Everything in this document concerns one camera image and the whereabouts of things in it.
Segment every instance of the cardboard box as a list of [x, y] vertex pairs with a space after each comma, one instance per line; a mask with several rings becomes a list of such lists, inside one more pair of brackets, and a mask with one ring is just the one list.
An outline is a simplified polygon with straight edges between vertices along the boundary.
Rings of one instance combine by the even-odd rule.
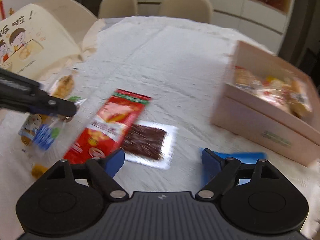
[[[271, 75], [283, 80], [289, 70], [305, 82], [313, 113], [304, 121], [255, 95], [237, 88], [235, 66], [260, 78]], [[212, 123], [241, 135], [304, 166], [320, 157], [320, 100], [312, 80], [279, 57], [239, 42], [227, 68], [221, 97]]]

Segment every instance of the cartoon girl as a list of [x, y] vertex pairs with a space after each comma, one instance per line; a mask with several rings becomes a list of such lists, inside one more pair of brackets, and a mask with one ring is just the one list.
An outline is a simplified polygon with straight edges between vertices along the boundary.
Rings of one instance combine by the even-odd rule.
[[7, 44], [4, 40], [0, 41], [0, 65], [2, 65], [9, 58], [10, 48], [7, 47]]

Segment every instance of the table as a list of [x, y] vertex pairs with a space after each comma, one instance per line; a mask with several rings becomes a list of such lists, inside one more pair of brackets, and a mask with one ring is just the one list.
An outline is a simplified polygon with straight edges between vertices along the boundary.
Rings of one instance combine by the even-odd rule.
[[[43, 160], [52, 165], [63, 157], [90, 118], [116, 88], [151, 96], [141, 120], [176, 126], [171, 168], [159, 170], [126, 162], [115, 180], [133, 191], [191, 191], [201, 187], [200, 147], [214, 151], [265, 152], [308, 199], [309, 216], [302, 232], [311, 236], [319, 214], [319, 174], [224, 129], [210, 125], [221, 79], [237, 40], [265, 47], [241, 33], [214, 25], [166, 17], [130, 17], [103, 30], [99, 47], [84, 63], [77, 64], [75, 90], [90, 97]], [[17, 131], [26, 114], [9, 113], [0, 129], [0, 239], [22, 233], [15, 203], [34, 182], [31, 165], [21, 151]]]

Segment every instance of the red snack package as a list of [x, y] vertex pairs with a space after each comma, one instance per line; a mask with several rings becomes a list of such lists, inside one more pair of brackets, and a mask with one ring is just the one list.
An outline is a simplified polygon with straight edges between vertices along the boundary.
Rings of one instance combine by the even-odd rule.
[[117, 89], [64, 155], [70, 163], [104, 158], [118, 149], [150, 97]]

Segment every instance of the cartoon boy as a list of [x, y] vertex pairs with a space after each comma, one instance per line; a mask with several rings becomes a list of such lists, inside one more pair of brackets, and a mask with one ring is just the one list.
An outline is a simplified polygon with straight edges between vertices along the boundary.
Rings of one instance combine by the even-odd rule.
[[14, 30], [9, 38], [10, 45], [14, 47], [14, 52], [23, 47], [26, 43], [24, 41], [26, 34], [24, 28]]
[[7, 44], [4, 40], [0, 41], [0, 65], [3, 64], [9, 58], [10, 48], [7, 47]]

